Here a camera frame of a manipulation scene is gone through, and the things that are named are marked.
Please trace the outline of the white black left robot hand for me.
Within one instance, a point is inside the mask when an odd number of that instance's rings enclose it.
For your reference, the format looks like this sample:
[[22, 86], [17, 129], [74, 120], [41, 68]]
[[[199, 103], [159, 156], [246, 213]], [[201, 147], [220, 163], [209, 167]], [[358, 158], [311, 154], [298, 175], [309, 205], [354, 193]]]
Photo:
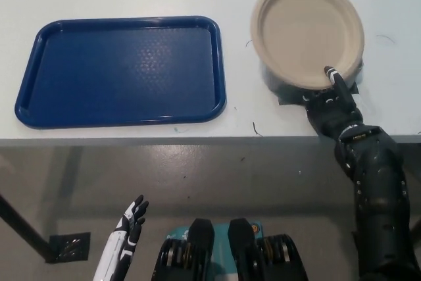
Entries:
[[124, 280], [141, 235], [149, 202], [140, 195], [121, 216], [111, 232], [93, 280]]

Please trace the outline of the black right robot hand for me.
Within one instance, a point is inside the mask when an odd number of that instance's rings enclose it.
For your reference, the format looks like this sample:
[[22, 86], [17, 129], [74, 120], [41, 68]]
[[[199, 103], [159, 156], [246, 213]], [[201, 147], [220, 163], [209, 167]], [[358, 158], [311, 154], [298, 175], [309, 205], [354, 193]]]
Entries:
[[324, 67], [331, 86], [303, 96], [307, 118], [317, 134], [338, 139], [348, 127], [362, 124], [361, 112], [341, 74], [332, 66]]

